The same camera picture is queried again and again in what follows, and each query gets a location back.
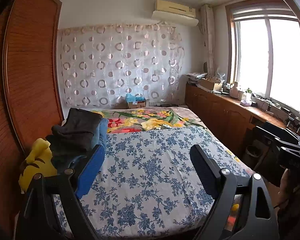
window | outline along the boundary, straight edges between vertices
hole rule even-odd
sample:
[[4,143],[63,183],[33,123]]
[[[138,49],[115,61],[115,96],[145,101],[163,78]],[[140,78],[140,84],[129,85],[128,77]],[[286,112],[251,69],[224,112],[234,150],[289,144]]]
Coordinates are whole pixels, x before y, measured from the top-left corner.
[[261,5],[232,11],[234,80],[300,113],[300,25],[286,7]]

window frame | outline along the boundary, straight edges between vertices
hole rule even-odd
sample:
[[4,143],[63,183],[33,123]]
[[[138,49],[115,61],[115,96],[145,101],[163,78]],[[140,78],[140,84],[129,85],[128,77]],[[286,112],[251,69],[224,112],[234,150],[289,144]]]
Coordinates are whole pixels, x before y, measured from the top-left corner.
[[[239,80],[239,74],[240,74],[240,21],[233,21],[233,13],[232,10],[234,8],[238,7],[244,7],[244,6],[251,6],[251,5],[258,5],[260,3],[275,3],[279,7],[280,6],[287,6],[282,0],[247,0],[242,1],[230,5],[226,5],[226,14],[227,14],[227,20],[228,20],[228,38],[229,38],[229,65],[228,65],[228,76],[227,76],[227,82],[232,83],[233,81]],[[282,107],[287,108],[290,110],[293,114],[300,117],[300,111],[293,109],[290,106],[287,106],[286,104],[277,101],[273,98],[270,98],[270,90],[271,90],[271,84],[272,84],[272,75],[273,75],[273,44],[272,44],[272,33],[271,33],[271,27],[270,27],[270,21],[269,19],[282,19],[281,17],[263,17],[262,19],[266,22],[266,27],[268,31],[268,41],[269,41],[269,66],[268,66],[268,77],[267,77],[267,87],[266,87],[266,93],[257,93],[258,95],[262,96],[263,98],[271,99],[273,103],[279,103]],[[288,19],[285,18],[285,20],[292,20],[292,21],[298,21],[295,19]]]

pile of clothes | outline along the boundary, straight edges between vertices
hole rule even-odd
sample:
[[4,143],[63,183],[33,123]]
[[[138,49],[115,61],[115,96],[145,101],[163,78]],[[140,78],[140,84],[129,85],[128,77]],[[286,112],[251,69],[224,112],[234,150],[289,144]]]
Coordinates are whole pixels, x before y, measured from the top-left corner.
[[[107,126],[108,119],[102,118],[100,114],[71,108],[66,123],[53,126],[52,135],[46,137],[52,152],[51,163],[57,172],[74,167],[81,158],[96,152],[100,145],[105,152]],[[104,154],[99,158],[101,167]]]

window pane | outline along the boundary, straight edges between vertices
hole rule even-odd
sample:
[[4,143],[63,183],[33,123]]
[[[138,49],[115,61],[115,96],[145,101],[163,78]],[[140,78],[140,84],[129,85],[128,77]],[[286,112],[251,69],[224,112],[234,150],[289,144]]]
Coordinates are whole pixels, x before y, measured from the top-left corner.
[[273,75],[270,97],[300,111],[300,27],[298,22],[270,20]]
[[268,80],[269,41],[263,19],[240,22],[240,76],[239,84],[254,92],[265,94]]

white bedsheet with blue flowers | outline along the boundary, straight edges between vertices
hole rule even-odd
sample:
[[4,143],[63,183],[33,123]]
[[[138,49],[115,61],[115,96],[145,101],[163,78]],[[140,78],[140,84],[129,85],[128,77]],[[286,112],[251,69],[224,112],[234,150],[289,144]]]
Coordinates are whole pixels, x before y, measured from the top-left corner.
[[[80,200],[103,238],[156,238],[201,226],[213,204],[193,168],[189,151],[199,144],[220,168],[248,176],[214,136],[201,127],[108,134],[106,158],[89,193]],[[71,232],[60,198],[61,226]]]

